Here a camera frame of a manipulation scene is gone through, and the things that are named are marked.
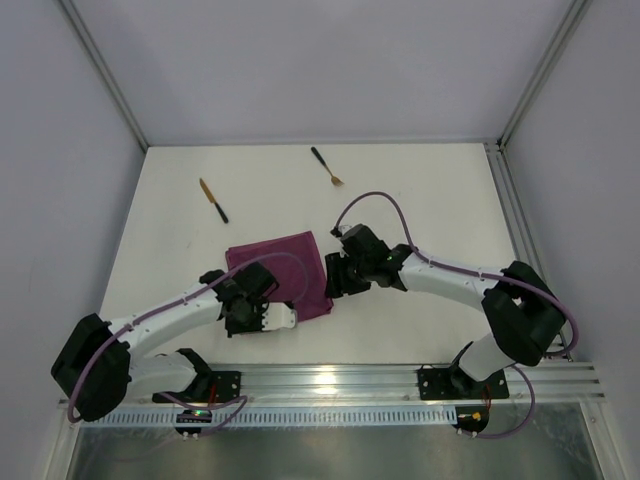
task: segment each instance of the white wall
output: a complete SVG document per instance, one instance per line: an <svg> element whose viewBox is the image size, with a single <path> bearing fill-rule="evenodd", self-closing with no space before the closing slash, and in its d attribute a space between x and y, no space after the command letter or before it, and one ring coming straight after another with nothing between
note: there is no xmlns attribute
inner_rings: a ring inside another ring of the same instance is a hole
<svg viewBox="0 0 640 480"><path fill-rule="evenodd" d="M570 0L75 0L154 145L496 138Z"/></svg>
<svg viewBox="0 0 640 480"><path fill-rule="evenodd" d="M0 3L0 449L31 477L61 392L49 369L101 302L142 152L51 0Z"/></svg>
<svg viewBox="0 0 640 480"><path fill-rule="evenodd" d="M543 263L639 450L640 4L595 1L509 147Z"/></svg>

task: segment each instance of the black mounting bracket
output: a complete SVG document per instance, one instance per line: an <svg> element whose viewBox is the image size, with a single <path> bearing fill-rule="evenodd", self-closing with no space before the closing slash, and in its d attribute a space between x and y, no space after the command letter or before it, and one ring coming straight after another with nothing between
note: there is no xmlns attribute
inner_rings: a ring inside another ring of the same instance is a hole
<svg viewBox="0 0 640 480"><path fill-rule="evenodd" d="M216 386L216 403L226 403L240 395L242 373L226 371L212 372Z"/></svg>
<svg viewBox="0 0 640 480"><path fill-rule="evenodd" d="M509 398L509 388L504 371L494 373L484 382L479 382L479 388L469 393L466 397L461 397L451 383L451 372L449 368L420 368L416 371L418 376L418 391L420 400L483 400L483 390L488 385L491 398Z"/></svg>

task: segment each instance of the fork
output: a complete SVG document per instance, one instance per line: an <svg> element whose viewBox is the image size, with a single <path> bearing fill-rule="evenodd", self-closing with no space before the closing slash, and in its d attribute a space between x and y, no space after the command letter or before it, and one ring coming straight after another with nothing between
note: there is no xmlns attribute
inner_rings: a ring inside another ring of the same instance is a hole
<svg viewBox="0 0 640 480"><path fill-rule="evenodd" d="M311 153L315 155L315 157L318 159L318 161L324 167L324 169L327 172L329 172L329 175L331 175L331 183L333 183L334 186L341 187L342 185L344 185L344 182L333 174L333 172L327 165L327 162L324 161L324 158L322 158L322 155L320 155L320 152L316 147L311 147Z"/></svg>

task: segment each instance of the wire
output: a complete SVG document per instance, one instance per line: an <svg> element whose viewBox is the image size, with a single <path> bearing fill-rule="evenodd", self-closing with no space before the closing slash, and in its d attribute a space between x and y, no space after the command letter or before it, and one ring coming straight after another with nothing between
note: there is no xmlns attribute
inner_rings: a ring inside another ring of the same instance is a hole
<svg viewBox="0 0 640 480"><path fill-rule="evenodd" d="M304 289L302 290L302 293L298 297L296 297L295 300L293 300L293 303L296 303L296 302L300 301L306 295L307 290L309 289L309 273L307 272L307 268L305 267L305 265L302 262L302 260L300 260L300 258L298 258L297 256L295 256L295 255L293 255L291 253L288 253L288 252L277 252L277 253L267 253L265 255L259 255L259 256L255 257L255 258L247 260L246 262L242 262L241 264L239 264L236 267L234 267L231 270L229 270L227 273L225 273L225 274L221 275L220 277L218 277L216 280L214 280L210 284L205 285L202 288L200 288L199 290L195 291L191 295L187 295L184 298L180 298L178 300L175 300L173 302L167 303L165 305L161 305L159 307L154 308L153 310L150 310L150 311L140 315L133 322L123 326L120 330L118 330L111 337L109 337L109 339L107 341L105 341L102 345L100 345L100 347L91 356L91 358L89 359L89 361L87 362L85 367L82 369L82 372L78 376L78 380L76 381L76 384L75 384L75 386L73 388L73 392L71 393L71 396L69 397L69 405L68 405L68 408L67 408L67 419L69 420L69 422L78 423L80 420L82 420L81 416L77 416L76 417L74 415L74 409L76 407L76 403L78 401L78 397L80 396L80 392L82 391L82 387L84 386L84 383L87 380L87 377L89 376L89 372L91 372L91 369L96 364L98 359L105 352L105 350L107 348L109 348L109 346L111 344L113 344L118 338L120 338L125 333L132 331L134 329L134 327L137 327L138 325L140 325L145 320L148 320L149 318L151 318L151 317L153 317L155 315L159 315L160 313L166 312L167 310L171 310L172 308L177 307L179 305L184 305L185 303L189 302L190 300L193 300L194 298L199 297L203 293L209 291L210 289L212 289L213 287L215 287L219 283L223 282L224 280L226 280L230 276L234 275L239 270L242 270L243 268L248 267L252 263L259 262L259 261L262 261L262 260L267 260L269 258L276 258L276 257L291 258L291 259L295 260L300 265L300 267L302 268L302 272L304 273Z"/></svg>
<svg viewBox="0 0 640 480"><path fill-rule="evenodd" d="M484 388L482 389L482 400L484 400L484 405L485 407L487 407L487 413L491 411L491 387L489 386L488 383L486 383L484 385Z"/></svg>
<svg viewBox="0 0 640 480"><path fill-rule="evenodd" d="M249 399L247 398L246 395L240 395L240 396L234 398L233 400L229 400L226 403L222 403L220 405L216 405L216 406L213 406L213 407L209 406L209 407L206 407L206 408L202 408L202 407L199 407L197 405L191 405L189 403L185 403L185 402L177 399L176 397L174 397L173 395L170 395L168 393L161 393L160 395L162 395L167 400L170 400L171 402L175 403L176 405L180 405L182 408L185 408L187 410L200 410L200 411L205 411L205 412L213 412L214 410L220 410L222 408L228 407L229 405L233 405L235 403L242 402L240 404L240 406L238 408L236 408L233 411L233 413L231 415L229 415L224 421L220 422L215 427L211 427L211 428L202 430L202 432L200 432L200 434L199 434L200 437L207 437L207 436L209 436L209 435L211 435L211 434L223 429L229 422L233 421L233 419L238 416L238 414L240 413L240 410L242 410L244 408L244 406L247 404L247 402L249 401ZM179 417L182 418L182 419L202 420L202 417L198 417L196 415L182 414Z"/></svg>
<svg viewBox="0 0 640 480"><path fill-rule="evenodd" d="M513 368L516 372L520 374L520 376L524 380L524 383L527 384L527 388L529 389L529 394L531 395L531 405L529 406L529 411L527 412L527 416L524 417L524 420L522 420L522 422L520 422L520 425L512 428L511 430L507 430L506 432L502 432L502 433L478 433L476 435L476 437L478 438L482 438L483 440L501 440L503 438L511 437L512 435L515 435L524 427L526 427L529 424L529 422L531 422L531 419L533 418L533 414L536 411L536 394L533 391L533 385L531 385L531 380L529 380L529 377L527 377L527 375L520 369L520 367L511 365L511 368ZM473 436L473 434L469 432L465 431L464 433L469 435L470 437Z"/></svg>
<svg viewBox="0 0 640 480"><path fill-rule="evenodd" d="M216 403L216 390L218 389L218 386L214 383L213 386L211 387L211 394L209 395L209 401L207 402L207 405L210 407L212 405L215 405Z"/></svg>
<svg viewBox="0 0 640 480"><path fill-rule="evenodd" d="M515 285L517 287L523 288L525 290L530 291L531 293L534 293L534 294L538 295L539 297L545 299L547 302L551 303L554 307L556 307L564 315L564 317L567 319L567 321L571 325L571 331L572 331L571 342L569 342L569 345L567 345L565 348L563 348L561 350L554 351L554 352L546 352L546 355L553 356L553 357L564 355L566 353L569 353L571 350L573 350L575 348L575 346L578 344L578 340L580 338L580 332L579 332L579 329L578 329L578 322L576 321L576 319L573 316L573 314L569 311L569 309L567 307L565 307L553 295L549 295L544 290L541 290L541 289L539 289L537 287L534 287L533 285L529 285L528 283L522 282L522 281L517 280L515 278L506 277L504 275L496 275L496 274L493 274L493 273L478 272L476 270L469 270L467 268L457 267L457 266L454 266L454 265L449 265L447 263L439 262L437 260L430 259L430 258L426 257L425 255L423 255L420 252L420 250L418 249L418 247L416 246L416 244L413 243L413 239L411 238L411 232L409 232L409 226L407 225L407 220L405 219L404 213L402 213L402 209L400 208L400 205L398 205L398 202L396 202L396 200L386 192L373 191L373 192L363 193L359 197L356 197L342 211L342 213L338 217L338 220L336 221L335 228L339 228L340 222L342 221L344 216L347 214L347 212L349 210L351 210L351 208L356 203L358 203L360 200L362 200L362 199L364 199L366 197L370 197L370 196L374 196L374 195L386 198L395 207L396 212L398 213L398 217L400 218L400 223L402 223L402 229L404 230L405 237L407 238L407 243L409 244L409 247L411 247L411 251L420 260L422 260L422 261L424 261L424 262L426 262L429 265L432 265L434 267L441 268L442 270L447 270L447 271L454 272L454 273L460 273L460 274L468 275L468 276L474 277L474 278L480 278L481 280L483 278L487 278L489 280L496 280L496 281L499 281L499 282L510 283L511 285Z"/></svg>

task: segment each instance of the white table surface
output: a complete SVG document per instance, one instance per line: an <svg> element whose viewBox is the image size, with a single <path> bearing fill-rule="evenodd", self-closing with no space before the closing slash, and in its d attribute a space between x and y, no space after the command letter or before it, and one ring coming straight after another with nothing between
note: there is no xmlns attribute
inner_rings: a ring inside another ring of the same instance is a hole
<svg viewBox="0 0 640 480"><path fill-rule="evenodd" d="M320 254L329 230L370 190L393 195L421 249L476 265L507 266L513 250L480 144L320 145L335 188L308 146L157 147L147 154L101 317L154 306L198 277L226 270L228 247L311 230ZM224 225L198 185L205 179ZM393 207L369 198L344 223L365 223L391 248L404 242ZM226 337L223 322L187 332L159 352L191 347L221 363L440 363L489 331L483 314L430 294L372 287L337 299L331 314L293 330Z"/></svg>

